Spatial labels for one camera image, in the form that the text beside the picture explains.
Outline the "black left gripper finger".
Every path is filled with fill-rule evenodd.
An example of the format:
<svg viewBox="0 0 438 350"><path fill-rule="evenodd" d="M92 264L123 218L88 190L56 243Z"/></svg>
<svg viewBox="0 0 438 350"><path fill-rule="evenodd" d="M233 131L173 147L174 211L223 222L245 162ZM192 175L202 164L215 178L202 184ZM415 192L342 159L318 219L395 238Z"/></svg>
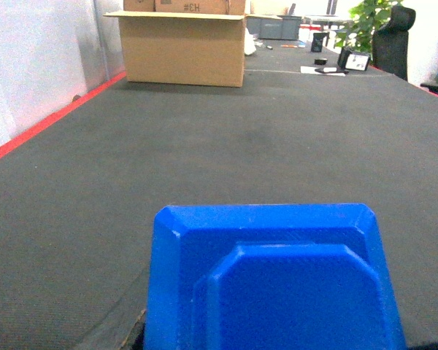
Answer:
<svg viewBox="0 0 438 350"><path fill-rule="evenodd" d="M120 299L75 349L128 349L137 336L147 303L149 268L143 268Z"/></svg>

